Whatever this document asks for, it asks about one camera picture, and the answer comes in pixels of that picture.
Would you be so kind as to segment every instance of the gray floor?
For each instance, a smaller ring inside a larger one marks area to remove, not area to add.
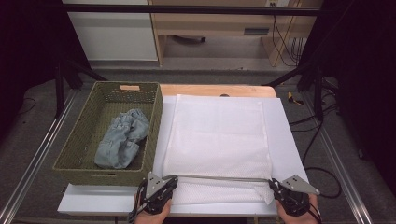
[[[284,54],[285,61],[292,61]],[[287,73],[293,67],[280,64],[271,67],[268,63],[259,38],[250,37],[208,37],[205,43],[169,38],[166,47],[164,64],[133,62],[131,69],[114,69],[114,67],[97,67],[97,72],[109,80],[158,81],[161,83],[193,84],[244,84],[261,85]],[[15,215],[15,223],[70,223],[72,220],[100,221],[112,223],[113,217],[70,217],[59,214],[57,206],[62,199],[66,181],[51,171],[56,157],[70,133],[84,101],[93,83],[89,77],[84,87],[78,92],[75,103],[70,110],[64,125],[51,144],[46,159],[38,170],[32,186],[26,192],[24,200]],[[309,110],[310,92],[301,94],[295,89],[298,77],[288,80],[276,87],[276,94],[282,100],[289,122],[311,116]],[[290,103],[288,93],[292,92],[296,100],[304,100],[304,105]],[[8,137],[0,145],[0,169],[2,172],[0,205],[4,208],[8,198],[17,187],[30,160],[40,146],[55,114],[55,89],[53,81],[33,87],[26,92],[26,97],[35,99],[35,107],[21,114],[15,120]],[[335,103],[332,96],[324,98],[325,105]],[[32,105],[26,100],[21,111]],[[308,130],[317,124],[311,120],[301,125],[292,126],[293,131]],[[370,161],[358,157],[358,149],[350,138],[345,123],[336,111],[326,115],[322,133],[332,140],[332,146],[340,156],[345,170],[350,175],[373,223],[396,223],[395,197],[384,184],[375,166]],[[293,132],[296,146],[304,154],[315,130]],[[314,142],[305,165],[325,168],[333,173],[334,166],[329,160],[326,142],[320,136]],[[328,175],[318,171],[307,171],[310,182],[325,194],[334,194],[337,186]],[[324,223],[358,223],[351,209],[347,192],[336,199],[319,198],[320,211]],[[261,223],[274,222],[273,219],[260,220]]]

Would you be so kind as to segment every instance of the crumpled fabric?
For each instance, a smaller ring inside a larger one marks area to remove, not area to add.
[[[148,135],[149,121],[140,109],[120,113],[99,143],[94,162],[102,168],[123,169],[136,156],[138,142]]]

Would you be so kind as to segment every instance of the white cabinet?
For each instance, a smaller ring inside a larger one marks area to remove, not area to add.
[[[147,0],[63,0],[65,4],[147,5]],[[69,12],[89,61],[157,61],[148,13]]]

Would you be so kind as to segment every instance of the floor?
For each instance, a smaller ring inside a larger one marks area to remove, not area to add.
[[[131,62],[127,67],[115,68],[99,63],[95,69],[110,80],[261,85],[281,77],[293,68],[293,61],[289,55],[285,53],[283,58],[288,65],[281,62],[279,66],[272,67],[258,37],[207,37],[204,43],[194,39],[172,37],[167,42],[163,66]],[[79,93],[79,97],[82,98],[73,105],[76,108],[83,106],[83,98],[92,84],[89,77],[81,77],[87,84],[84,84]],[[312,115],[312,94],[310,91],[296,90],[298,78],[294,77],[276,87],[276,94],[282,100],[290,123]],[[336,80],[328,78],[327,81],[336,85]],[[290,102],[289,93],[292,93],[295,101]],[[324,108],[336,103],[331,92],[325,91],[323,96]],[[50,150],[45,153],[44,162],[38,164],[37,169],[31,170],[31,173],[29,170],[26,171],[28,167],[32,167],[29,163],[35,157],[35,152],[40,148],[53,122],[53,118],[43,117],[43,114],[55,113],[54,85],[48,82],[34,87],[26,92],[26,97],[35,101],[26,100],[21,111],[28,112],[17,118],[8,138],[0,145],[2,209],[19,208],[18,212],[13,214],[14,223],[75,223],[76,220],[78,223],[114,223],[113,217],[70,217],[56,212],[62,198],[62,189],[67,183],[54,175],[50,169],[64,139],[73,127],[78,116],[77,110],[70,110],[55,140],[46,143]],[[384,185],[375,167],[369,161],[359,159],[356,145],[337,110],[328,112],[305,161],[307,166],[324,167],[337,177],[346,176],[346,179],[341,178],[343,192],[339,197],[319,199],[324,223],[396,223],[396,214],[389,212],[396,211],[394,196]],[[318,127],[318,123],[314,119],[290,125],[302,157],[315,135],[315,127]],[[26,172],[35,176],[35,179],[27,183],[27,187],[30,188],[26,189],[21,198],[16,197],[20,204],[9,204],[8,198],[12,199],[14,190],[21,188],[18,183]],[[338,186],[332,176],[318,170],[308,170],[307,174],[311,183],[324,194],[334,195],[337,192]],[[275,223],[273,219],[267,218],[260,218],[259,222]],[[248,218],[247,223],[253,223],[253,218]]]

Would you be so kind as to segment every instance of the wicker basket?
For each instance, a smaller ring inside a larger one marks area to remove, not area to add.
[[[127,168],[100,168],[94,156],[111,119],[133,108],[148,118],[148,136]],[[162,112],[158,83],[96,82],[52,169],[73,185],[138,186],[152,171]]]

